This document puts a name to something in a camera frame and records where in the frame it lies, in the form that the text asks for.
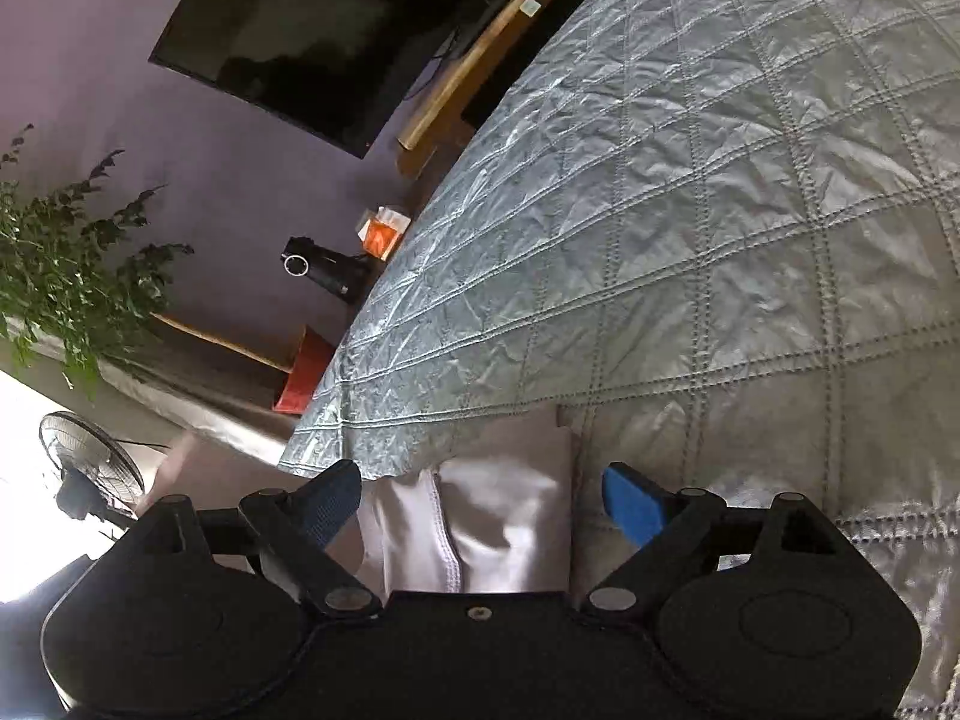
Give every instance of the screw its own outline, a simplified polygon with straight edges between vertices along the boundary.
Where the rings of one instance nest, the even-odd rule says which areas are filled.
[[[626,611],[637,603],[637,596],[625,587],[597,587],[589,600],[599,610]]]
[[[477,622],[487,622],[493,617],[493,611],[487,607],[471,607],[467,610],[467,617]]]
[[[359,611],[366,608],[373,595],[363,587],[338,587],[330,590],[323,601],[335,611]]]

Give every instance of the white label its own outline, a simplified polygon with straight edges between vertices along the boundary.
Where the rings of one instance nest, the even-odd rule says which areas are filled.
[[[541,6],[539,5],[539,2],[536,0],[524,0],[523,4],[520,6],[520,13],[533,18],[536,14],[536,11],[538,11],[540,7]]]

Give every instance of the quilted bedspread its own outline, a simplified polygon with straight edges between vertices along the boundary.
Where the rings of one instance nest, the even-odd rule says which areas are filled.
[[[800,490],[920,619],[960,716],[960,0],[587,0],[477,133],[283,466],[379,476],[491,418],[581,436],[574,586],[630,554],[602,467]]]

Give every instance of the bright window light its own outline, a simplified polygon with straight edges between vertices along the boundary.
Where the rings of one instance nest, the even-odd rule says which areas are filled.
[[[78,522],[56,507],[53,465],[37,437],[40,418],[56,410],[62,407],[0,372],[0,602],[112,545],[98,519]]]

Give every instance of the flat screen tv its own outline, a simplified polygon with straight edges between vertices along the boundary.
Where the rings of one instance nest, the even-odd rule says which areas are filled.
[[[431,58],[505,1],[182,0],[151,61],[362,158]]]

